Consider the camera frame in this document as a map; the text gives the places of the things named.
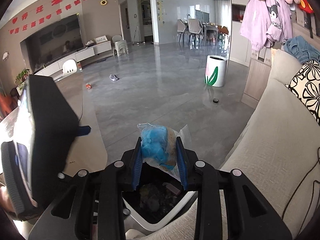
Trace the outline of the person's left hand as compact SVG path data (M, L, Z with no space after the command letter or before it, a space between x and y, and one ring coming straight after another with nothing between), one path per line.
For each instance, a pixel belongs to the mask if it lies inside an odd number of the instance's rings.
M6 212L15 212L6 186L0 187L0 204Z

